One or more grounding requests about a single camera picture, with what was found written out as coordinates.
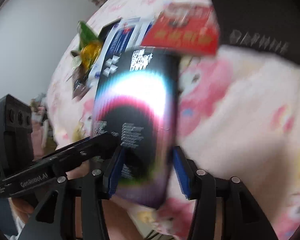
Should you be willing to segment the operator hand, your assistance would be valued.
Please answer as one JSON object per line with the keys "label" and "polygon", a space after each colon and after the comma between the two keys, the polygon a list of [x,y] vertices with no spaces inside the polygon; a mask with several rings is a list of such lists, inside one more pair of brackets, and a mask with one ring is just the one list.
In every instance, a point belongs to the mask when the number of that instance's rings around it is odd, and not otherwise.
{"label": "operator hand", "polygon": [[[81,166],[66,172],[68,179],[76,179],[85,176],[89,171],[89,162],[85,161]],[[23,199],[9,198],[11,209],[20,220],[26,224],[29,221],[30,215],[33,213],[34,208]]]}

